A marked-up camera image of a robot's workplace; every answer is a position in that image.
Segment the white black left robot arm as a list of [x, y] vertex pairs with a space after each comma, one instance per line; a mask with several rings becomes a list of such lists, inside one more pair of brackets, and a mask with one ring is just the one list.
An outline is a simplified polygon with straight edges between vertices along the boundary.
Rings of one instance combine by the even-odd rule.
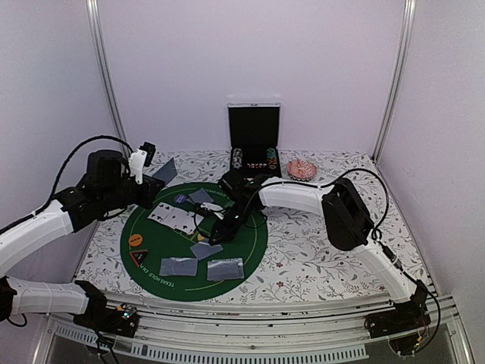
[[46, 207], [1, 231], [1, 319], [25, 313], [65, 312], [83, 315], [97, 329], [113, 321], [105, 295], [87, 281], [48, 284], [20, 280], [8, 271], [58, 238], [76, 233], [94, 221], [106, 221], [129, 206], [153, 206], [164, 181], [147, 176], [155, 147], [145, 143], [129, 158], [115, 150], [89, 154], [86, 173], [74, 187], [54, 193]]

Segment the triangular all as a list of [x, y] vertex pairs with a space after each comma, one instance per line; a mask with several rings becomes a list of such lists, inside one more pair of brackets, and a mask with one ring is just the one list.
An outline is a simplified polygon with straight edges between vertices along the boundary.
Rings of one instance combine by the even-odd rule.
[[148, 254], [149, 251], [147, 249], [130, 251], [130, 257], [133, 260], [134, 264], [138, 267], [141, 266]]

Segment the orange big blind button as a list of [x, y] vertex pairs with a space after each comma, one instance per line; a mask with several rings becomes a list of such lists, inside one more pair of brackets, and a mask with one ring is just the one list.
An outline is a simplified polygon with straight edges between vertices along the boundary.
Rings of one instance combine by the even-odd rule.
[[130, 236], [128, 243], [131, 247], [138, 247], [143, 242], [143, 236], [141, 234], [133, 234]]

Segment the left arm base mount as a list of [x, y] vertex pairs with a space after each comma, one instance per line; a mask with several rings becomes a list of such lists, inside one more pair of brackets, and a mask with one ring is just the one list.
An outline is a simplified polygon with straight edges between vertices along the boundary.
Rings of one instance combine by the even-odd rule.
[[139, 324], [137, 308], [127, 303], [109, 308], [100, 291], [87, 291], [88, 303], [83, 313], [73, 315], [73, 323], [95, 333], [134, 338]]

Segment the purple small blind button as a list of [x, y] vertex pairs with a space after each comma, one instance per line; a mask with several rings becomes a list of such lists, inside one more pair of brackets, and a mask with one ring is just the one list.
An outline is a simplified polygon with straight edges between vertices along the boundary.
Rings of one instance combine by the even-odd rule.
[[183, 204], [187, 200], [187, 197], [185, 194], [178, 194], [174, 197], [174, 202], [176, 204]]

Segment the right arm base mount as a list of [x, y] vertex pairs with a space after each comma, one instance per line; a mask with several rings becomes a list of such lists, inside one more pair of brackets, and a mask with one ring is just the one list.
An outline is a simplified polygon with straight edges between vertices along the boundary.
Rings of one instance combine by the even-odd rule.
[[364, 327], [371, 338], [402, 334], [415, 330], [414, 334], [390, 339], [388, 344], [398, 356], [413, 356], [424, 344], [431, 319], [426, 307], [427, 293], [416, 293], [405, 303], [394, 303], [393, 310], [367, 315]]

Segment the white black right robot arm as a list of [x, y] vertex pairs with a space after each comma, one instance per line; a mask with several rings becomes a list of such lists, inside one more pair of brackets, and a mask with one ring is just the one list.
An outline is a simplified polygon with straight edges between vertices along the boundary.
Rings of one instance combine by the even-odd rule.
[[218, 185], [233, 204], [214, 223], [208, 238], [211, 245], [233, 240], [255, 210], [281, 207], [321, 215], [330, 244], [357, 257], [388, 290], [395, 306], [401, 306], [392, 315], [395, 328], [407, 331], [420, 320], [427, 288], [380, 242], [377, 225], [350, 179], [317, 185], [268, 174], [247, 180], [229, 171]]

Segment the blue playing card deck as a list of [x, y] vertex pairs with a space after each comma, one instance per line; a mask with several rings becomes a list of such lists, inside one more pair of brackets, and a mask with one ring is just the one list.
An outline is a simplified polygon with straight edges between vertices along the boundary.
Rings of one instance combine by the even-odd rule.
[[201, 205], [203, 203], [213, 203], [213, 198], [209, 195], [209, 193], [204, 189], [200, 188], [199, 190], [189, 194], [189, 200], [192, 204]]

